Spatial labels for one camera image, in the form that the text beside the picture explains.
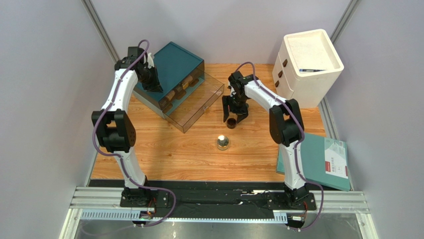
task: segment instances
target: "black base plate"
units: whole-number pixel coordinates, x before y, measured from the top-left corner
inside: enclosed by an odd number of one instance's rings
[[[168,202],[169,199],[169,193],[164,191],[150,191],[152,200],[153,198],[156,199],[156,208],[167,208],[172,206],[172,201]],[[132,200],[129,201],[127,198],[121,197],[120,206],[122,208],[142,208],[147,207],[150,203],[150,200]]]
[[[314,211],[317,209],[317,204],[315,202],[315,197],[312,193],[309,193],[301,201],[296,204],[288,204],[289,197],[284,192],[274,193],[266,192],[268,208],[271,210],[299,210],[304,211],[306,203],[308,211]]]

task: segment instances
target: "wooden table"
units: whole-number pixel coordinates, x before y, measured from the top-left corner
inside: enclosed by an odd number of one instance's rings
[[[227,84],[238,64],[206,64],[206,72]],[[273,65],[256,65],[256,76],[275,91]],[[243,75],[252,73],[243,66]],[[224,95],[229,95],[226,88]],[[278,146],[269,134],[268,113],[248,100],[249,117],[235,129],[222,122],[222,101],[218,99],[186,132],[182,133],[151,109],[131,98],[128,115],[137,131],[135,152],[149,180],[283,181],[276,173]],[[325,136],[318,108],[303,109],[305,131]],[[230,147],[216,147],[219,135],[226,135]],[[92,178],[122,179],[114,158],[98,155]]]

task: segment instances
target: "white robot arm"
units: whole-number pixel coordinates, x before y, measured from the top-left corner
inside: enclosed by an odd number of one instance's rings
[[[133,148],[136,140],[135,129],[126,114],[132,91],[137,83],[142,83],[146,91],[163,91],[151,53],[144,54],[140,61],[129,69],[143,51],[139,47],[129,47],[128,56],[115,64],[115,80],[109,97],[102,110],[92,114],[94,125],[101,118],[96,128],[98,142],[108,152],[113,153],[124,175],[125,187],[129,189],[137,189],[146,182],[146,176],[139,167]]]
[[[270,113],[270,133],[273,140],[279,144],[279,149],[283,154],[286,186],[290,190],[303,188],[306,182],[299,176],[295,161],[295,144],[299,141],[301,133],[292,119],[284,120],[283,115],[288,115],[288,112],[281,106],[281,102],[287,104],[303,127],[297,102],[286,100],[271,92],[260,80],[254,81],[253,75],[243,77],[237,71],[231,74],[228,80],[231,95],[222,97],[224,122],[227,120],[229,112],[237,115],[237,123],[245,119],[248,116],[248,105],[246,103],[248,99],[253,99],[259,103]],[[300,144],[298,144],[298,168],[299,172],[303,174],[300,155]]]
[[[257,81],[261,87],[266,88],[263,83],[258,80]],[[283,97],[278,96],[277,94],[271,92],[274,94],[274,97],[270,97],[268,94],[266,94],[254,81],[249,82],[247,85],[244,86],[244,91],[246,93],[246,96],[253,99],[257,103],[262,106],[265,110],[269,111],[273,106],[279,106],[281,103],[279,103],[275,98],[279,98],[281,101],[286,102],[286,99]],[[295,144],[298,142],[298,140],[293,141],[290,143],[289,146],[285,146],[282,143],[279,144],[279,150],[283,154],[283,163],[285,168],[285,179],[284,183],[287,187],[290,189],[298,189],[305,185],[305,181],[299,176],[297,169],[296,169],[296,162],[295,162]],[[297,155],[298,155],[298,166],[300,172],[303,174],[302,169],[302,160],[301,160],[301,153],[300,153],[300,146],[299,143],[297,146]]]

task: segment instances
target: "teal box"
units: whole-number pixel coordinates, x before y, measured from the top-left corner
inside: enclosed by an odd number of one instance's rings
[[[205,62],[174,42],[153,59],[163,92],[147,92],[141,83],[134,96],[185,133],[224,91],[224,84],[205,73]]]

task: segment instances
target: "cable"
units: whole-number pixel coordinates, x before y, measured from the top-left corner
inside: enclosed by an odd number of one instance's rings
[[[130,226],[123,227],[123,228],[120,228],[120,229],[116,229],[115,231],[111,231],[111,232],[107,232],[107,233],[99,233],[99,234],[88,233],[88,232],[86,232],[86,231],[84,230],[84,227],[81,227],[81,228],[80,228],[80,231],[81,231],[82,233],[84,233],[84,234],[88,235],[88,236],[92,236],[92,237],[103,237],[103,236],[107,236],[107,235],[110,235],[110,234],[114,234],[114,233],[120,232],[120,231],[122,231],[122,230],[129,229],[129,228],[134,228],[134,224],[132,224],[132,225],[130,225]]]
[[[299,139],[299,141],[295,144],[295,148],[294,148],[294,150],[295,150],[295,164],[296,164],[296,171],[297,171],[297,174],[300,176],[300,178],[302,178],[305,182],[307,182],[307,183],[309,183],[309,184],[312,184],[312,185],[316,185],[316,186],[318,186],[319,187],[319,189],[321,190],[321,204],[320,204],[320,206],[319,206],[319,210],[318,210],[318,213],[317,213],[317,217],[314,219],[314,221],[310,224],[310,225],[308,225],[307,227],[304,227],[304,228],[302,228],[302,230],[307,230],[307,229],[309,229],[309,228],[311,228],[315,223],[316,223],[316,221],[317,221],[317,219],[319,218],[319,216],[321,215],[321,212],[322,212],[322,207],[323,207],[323,205],[324,205],[324,188],[321,186],[321,184],[318,184],[318,183],[315,183],[315,182],[312,182],[312,181],[309,181],[308,179],[306,179],[302,174],[301,174],[301,172],[300,172],[300,169],[299,169],[299,163],[298,163],[298,151],[297,151],[297,148],[298,148],[298,145],[301,143],[301,142],[303,142],[303,140],[305,140],[305,132],[304,132],[304,130],[303,130],[303,128],[302,128],[302,126],[300,125],[300,123],[299,123],[299,121],[296,119],[296,117],[293,115],[293,112],[290,110],[290,108],[286,105],[286,103],[284,102],[284,101],[282,101],[281,99],[279,99],[279,98],[276,98],[276,97],[274,97],[274,94],[273,93],[271,93],[271,92],[269,92],[266,88],[264,88],[264,87],[262,87],[260,84],[259,84],[259,82],[257,81],[257,79],[256,79],[256,69],[255,69],[255,65],[252,63],[252,62],[250,62],[250,61],[248,61],[248,62],[244,62],[243,64],[241,64],[240,66],[238,66],[237,67],[237,69],[234,71],[234,72],[237,72],[242,66],[244,66],[244,65],[246,65],[246,64],[250,64],[251,66],[252,66],[252,69],[253,69],[253,80],[255,81],[255,83],[256,83],[256,85],[260,88],[260,89],[262,89],[263,90],[263,92],[265,92],[267,95],[269,95],[270,97],[272,97],[273,99],[275,99],[276,101],[278,101],[278,102],[280,102],[283,106],[284,106],[284,108],[286,108],[286,110],[287,110],[287,112],[289,112],[289,114],[290,114],[290,116],[292,117],[292,119],[293,119],[293,121],[295,122],[295,124],[297,125],[297,127],[299,128],[299,130],[300,130],[300,132],[301,132],[301,135],[302,135],[302,137]]]
[[[110,157],[114,157],[114,156],[116,156],[116,157],[118,157],[119,158],[119,161],[120,161],[120,163],[121,163],[121,166],[122,166],[122,170],[123,170],[123,172],[124,172],[124,174],[125,174],[125,176],[130,180],[130,182],[131,183],[133,183],[134,185],[136,185],[137,187],[139,187],[139,188],[142,188],[142,189],[147,189],[147,190],[158,190],[158,191],[165,191],[165,192],[168,192],[169,194],[171,194],[172,195],[172,197],[173,197],[173,199],[174,199],[174,203],[173,203],[173,205],[172,205],[172,208],[171,208],[171,210],[163,217],[163,218],[161,218],[160,220],[158,220],[158,221],[156,221],[156,222],[154,222],[154,223],[151,223],[151,224],[146,224],[146,225],[144,225],[145,227],[151,227],[151,226],[154,226],[154,225],[157,225],[157,224],[159,224],[159,223],[161,223],[161,222],[163,222],[165,219],[167,219],[171,214],[172,214],[172,212],[174,211],[174,209],[175,209],[175,205],[176,205],[176,203],[177,203],[177,197],[175,196],[175,194],[174,194],[174,192],[172,192],[171,190],[169,190],[169,189],[166,189],[166,188],[157,188],[157,187],[147,187],[147,186],[143,186],[143,185],[140,185],[140,184],[138,184],[138,183],[136,183],[129,175],[128,175],[128,173],[127,173],[127,171],[126,171],[126,168],[125,168],[125,166],[124,166],[124,163],[123,163],[123,157],[122,157],[122,155],[120,155],[120,154],[118,154],[118,153],[105,153],[105,152],[102,152],[101,150],[100,150],[100,148],[97,146],[97,144],[96,144],[96,132],[97,132],[97,129],[99,128],[99,124],[100,124],[100,122],[102,121],[102,119],[103,119],[103,117],[105,116],[105,114],[106,114],[106,112],[108,112],[109,111],[109,109],[113,106],[113,104],[114,104],[114,102],[115,102],[115,98],[116,98],[116,96],[117,96],[117,93],[118,93],[118,89],[119,89],[119,86],[120,86],[120,84],[121,84],[121,82],[122,82],[122,79],[124,78],[124,76],[130,71],[130,69],[132,68],[132,67],[134,67],[135,66],[135,64],[137,64],[139,61],[140,61],[140,59],[146,54],[146,52],[147,52],[147,50],[149,49],[149,45],[150,45],[150,43],[149,43],[149,41],[148,40],[146,40],[146,39],[144,39],[144,40],[141,40],[140,42],[139,42],[139,44],[138,44],[138,47],[140,47],[140,45],[143,43],[143,42],[146,42],[147,43],[147,46],[146,46],[146,48],[144,49],[144,51],[141,53],[141,55],[130,65],[130,66],[128,66],[127,67],[127,69],[123,72],[123,74],[120,76],[120,78],[119,78],[119,80],[118,80],[118,82],[117,82],[117,84],[116,84],[116,87],[115,87],[115,91],[113,92],[113,96],[112,96],[112,100],[111,100],[111,103],[103,110],[103,112],[100,114],[100,117],[99,117],[99,119],[96,121],[96,123],[95,123],[95,125],[94,125],[94,129],[93,129],[93,135],[92,135],[92,141],[93,141],[93,145],[94,145],[94,148],[97,150],[97,152],[99,153],[99,154],[101,154],[101,155],[103,155],[103,156],[110,156]],[[125,227],[125,228],[121,228],[121,229],[118,229],[118,230],[116,230],[116,231],[113,231],[113,232],[110,232],[110,233],[114,233],[114,232],[118,232],[118,231],[121,231],[121,230],[123,230],[123,229],[127,229],[127,228],[130,228],[130,227]],[[95,234],[91,234],[90,236],[104,236],[103,234],[98,234],[98,235],[95,235]]]

